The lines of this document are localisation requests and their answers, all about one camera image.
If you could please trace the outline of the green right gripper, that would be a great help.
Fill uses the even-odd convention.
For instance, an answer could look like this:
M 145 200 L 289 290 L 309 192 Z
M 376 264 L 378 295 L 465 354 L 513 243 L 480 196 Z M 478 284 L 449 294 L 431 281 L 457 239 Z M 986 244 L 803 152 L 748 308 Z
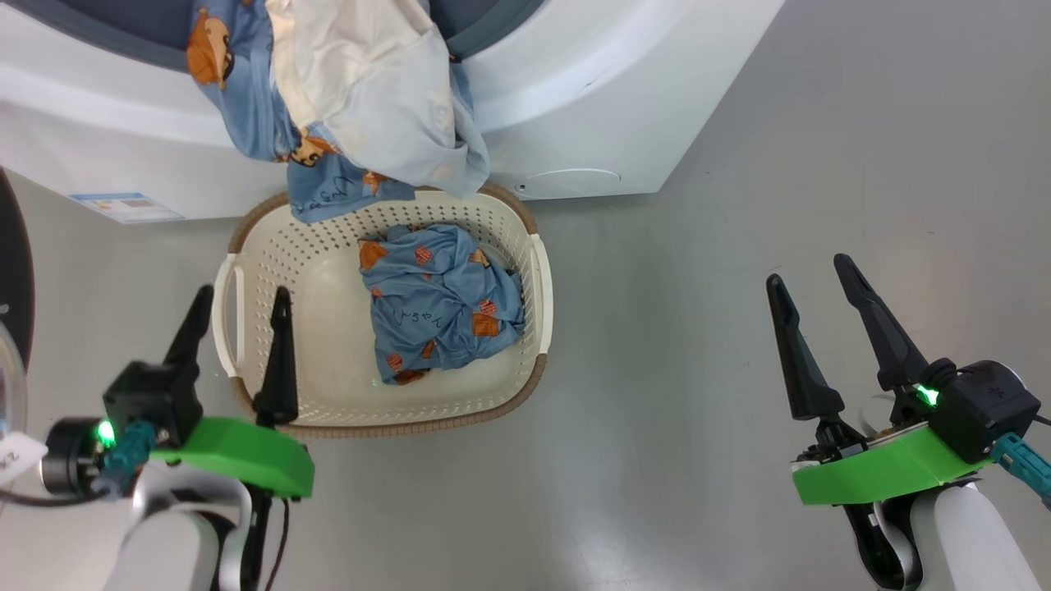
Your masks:
M 862 318 L 870 339 L 883 392 L 920 384 L 929 367 L 911 337 L 878 295 L 849 254 L 834 254 L 833 265 L 844 295 Z M 769 274 L 766 293 L 772 315 L 786 396 L 795 420 L 818 420 L 815 453 L 853 454 L 815 463 L 796 461 L 792 482 L 807 506 L 864 505 L 923 493 L 975 474 L 990 458 L 968 464 L 926 425 L 889 435 L 865 449 L 865 439 L 843 420 L 844 400 L 819 370 L 800 330 L 800 315 L 780 274 Z

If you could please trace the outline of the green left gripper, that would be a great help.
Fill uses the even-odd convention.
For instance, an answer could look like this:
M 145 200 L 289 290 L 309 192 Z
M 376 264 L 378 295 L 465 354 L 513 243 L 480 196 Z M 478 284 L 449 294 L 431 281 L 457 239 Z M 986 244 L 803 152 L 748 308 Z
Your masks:
M 163 360 L 177 384 L 191 388 L 200 375 L 198 350 L 206 337 L 213 308 L 214 288 L 203 285 Z M 236 478 L 268 490 L 275 497 L 312 497 L 315 464 L 296 439 L 268 428 L 286 426 L 298 417 L 296 352 L 291 293 L 279 286 L 270 318 L 273 329 L 265 378 L 253 399 L 255 423 L 233 417 L 206 416 L 185 444 L 176 449 L 154 448 L 151 460 L 180 461 L 211 474 Z

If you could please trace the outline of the blue garment orange waffle print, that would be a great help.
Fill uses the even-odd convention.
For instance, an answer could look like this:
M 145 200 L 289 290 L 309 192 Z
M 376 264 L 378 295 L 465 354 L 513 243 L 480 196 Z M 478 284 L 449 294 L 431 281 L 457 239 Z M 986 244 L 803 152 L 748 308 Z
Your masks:
M 526 330 L 521 278 L 458 226 L 392 226 L 357 248 L 383 384 L 492 358 Z

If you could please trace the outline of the black round glass washer door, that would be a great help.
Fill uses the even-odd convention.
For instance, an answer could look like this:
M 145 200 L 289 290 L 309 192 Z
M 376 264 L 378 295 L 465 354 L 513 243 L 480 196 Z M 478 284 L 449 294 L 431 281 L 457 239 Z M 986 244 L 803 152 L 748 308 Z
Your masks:
M 25 430 L 27 423 L 35 288 L 29 231 L 0 168 L 0 439 Z

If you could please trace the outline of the blue bear-print garment white lining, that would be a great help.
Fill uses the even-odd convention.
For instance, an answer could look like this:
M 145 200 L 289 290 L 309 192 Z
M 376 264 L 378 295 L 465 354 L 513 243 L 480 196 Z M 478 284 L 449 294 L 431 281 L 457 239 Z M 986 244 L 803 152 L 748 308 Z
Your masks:
M 284 164 L 301 223 L 489 178 L 428 0 L 189 0 L 185 55 L 236 150 Z

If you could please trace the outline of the white front-load washing machine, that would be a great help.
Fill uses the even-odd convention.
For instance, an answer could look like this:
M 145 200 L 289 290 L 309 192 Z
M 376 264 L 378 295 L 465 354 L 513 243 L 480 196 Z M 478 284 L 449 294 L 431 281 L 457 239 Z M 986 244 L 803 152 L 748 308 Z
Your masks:
M 616 172 L 656 192 L 784 0 L 544 0 L 459 60 L 489 179 Z M 241 156 L 188 72 L 73 39 L 0 0 L 0 168 L 64 195 L 140 192 L 185 218 L 247 213 L 284 190 Z

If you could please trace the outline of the cream laundry basket brown rim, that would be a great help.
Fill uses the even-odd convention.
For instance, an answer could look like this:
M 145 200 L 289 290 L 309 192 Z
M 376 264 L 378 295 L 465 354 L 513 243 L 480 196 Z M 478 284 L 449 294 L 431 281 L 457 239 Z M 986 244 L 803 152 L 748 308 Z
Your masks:
M 461 227 L 521 277 L 526 328 L 493 358 L 405 386 L 383 384 L 357 241 L 433 223 Z M 246 213 L 218 270 L 211 323 L 220 363 L 247 409 L 265 378 L 282 286 L 291 295 L 300 405 L 289 433 L 301 440 L 436 433 L 502 417 L 526 403 L 545 370 L 554 332 L 547 247 L 526 203 L 496 185 L 463 199 L 425 187 L 413 201 L 383 201 L 315 224 L 297 221 L 284 192 Z

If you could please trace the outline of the blue energy label sticker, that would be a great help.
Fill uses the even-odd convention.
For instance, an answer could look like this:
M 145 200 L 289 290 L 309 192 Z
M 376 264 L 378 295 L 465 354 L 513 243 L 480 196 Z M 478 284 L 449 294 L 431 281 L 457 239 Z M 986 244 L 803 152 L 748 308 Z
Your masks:
M 185 218 L 140 192 L 73 193 L 69 199 L 124 225 L 168 223 Z

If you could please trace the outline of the white paper tag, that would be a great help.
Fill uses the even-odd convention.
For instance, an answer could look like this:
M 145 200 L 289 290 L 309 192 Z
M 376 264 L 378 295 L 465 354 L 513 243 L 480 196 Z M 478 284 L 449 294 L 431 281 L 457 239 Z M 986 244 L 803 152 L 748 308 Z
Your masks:
M 48 445 L 25 433 L 5 433 L 0 439 L 0 487 L 19 478 L 48 454 Z

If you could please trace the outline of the round white drain filter cover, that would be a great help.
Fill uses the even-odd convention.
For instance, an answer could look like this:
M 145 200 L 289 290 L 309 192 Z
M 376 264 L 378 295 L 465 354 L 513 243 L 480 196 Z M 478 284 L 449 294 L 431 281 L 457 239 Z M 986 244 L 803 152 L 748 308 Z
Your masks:
M 528 199 L 574 199 L 612 193 L 621 183 L 616 172 L 571 168 L 542 172 L 516 182 L 514 192 Z

